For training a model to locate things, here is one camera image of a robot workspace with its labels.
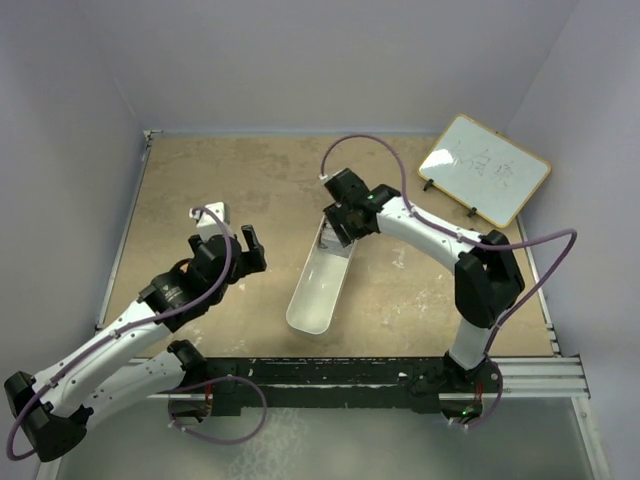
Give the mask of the white plastic card tray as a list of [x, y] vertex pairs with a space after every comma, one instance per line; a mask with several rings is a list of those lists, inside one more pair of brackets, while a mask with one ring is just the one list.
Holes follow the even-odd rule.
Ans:
[[332, 322], [357, 243], [348, 258], [326, 254], [318, 247], [322, 217], [302, 273], [286, 311], [288, 325], [306, 335], [324, 335]]

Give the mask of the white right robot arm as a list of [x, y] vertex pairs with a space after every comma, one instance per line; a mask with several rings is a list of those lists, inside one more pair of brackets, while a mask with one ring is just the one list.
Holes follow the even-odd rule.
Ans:
[[480, 379], [492, 331], [524, 290], [524, 279], [508, 238], [497, 230], [480, 234], [457, 227], [408, 201], [386, 184], [371, 189], [345, 168], [322, 182], [333, 202], [323, 210], [328, 229], [319, 243], [345, 256], [372, 234], [400, 240], [451, 272], [461, 320], [444, 356], [446, 383], [467, 391]]

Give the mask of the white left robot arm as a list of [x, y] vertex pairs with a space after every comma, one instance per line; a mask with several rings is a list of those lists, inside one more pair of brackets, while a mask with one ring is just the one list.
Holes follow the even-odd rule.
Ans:
[[55, 365], [18, 371], [4, 383], [15, 423], [31, 454], [51, 462], [74, 449], [119, 410], [162, 392], [194, 392], [214, 382], [207, 359], [188, 340], [175, 340], [131, 367], [145, 348], [171, 336], [219, 304], [229, 286], [267, 268], [254, 228], [226, 228], [188, 240], [191, 257], [154, 277], [107, 328]]

